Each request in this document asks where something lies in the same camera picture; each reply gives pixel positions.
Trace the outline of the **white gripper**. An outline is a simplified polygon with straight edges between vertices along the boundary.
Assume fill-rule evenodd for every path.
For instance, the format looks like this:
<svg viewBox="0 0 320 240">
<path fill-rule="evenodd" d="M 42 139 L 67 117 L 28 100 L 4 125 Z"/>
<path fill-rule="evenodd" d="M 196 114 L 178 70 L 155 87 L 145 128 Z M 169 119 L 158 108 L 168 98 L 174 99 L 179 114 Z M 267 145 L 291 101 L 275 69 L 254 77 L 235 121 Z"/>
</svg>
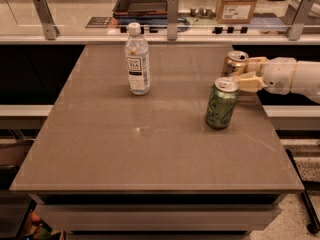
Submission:
<svg viewBox="0 0 320 240">
<path fill-rule="evenodd" d="M 233 79 L 241 91 L 257 92 L 264 88 L 272 94 L 286 95 L 290 92 L 296 63 L 294 58 L 268 60 L 266 57 L 251 57 L 248 59 L 248 73 L 234 76 Z"/>
</svg>

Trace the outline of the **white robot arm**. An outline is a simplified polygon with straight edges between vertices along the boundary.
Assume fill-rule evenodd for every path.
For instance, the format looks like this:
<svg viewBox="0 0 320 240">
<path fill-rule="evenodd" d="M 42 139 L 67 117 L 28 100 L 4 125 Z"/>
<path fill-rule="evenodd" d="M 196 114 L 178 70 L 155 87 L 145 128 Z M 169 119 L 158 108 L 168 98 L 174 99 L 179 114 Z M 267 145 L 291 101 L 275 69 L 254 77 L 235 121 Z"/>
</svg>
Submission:
<svg viewBox="0 0 320 240">
<path fill-rule="evenodd" d="M 242 91 L 300 94 L 320 103 L 320 63 L 289 57 L 253 57 L 242 74 L 233 76 Z"/>
</svg>

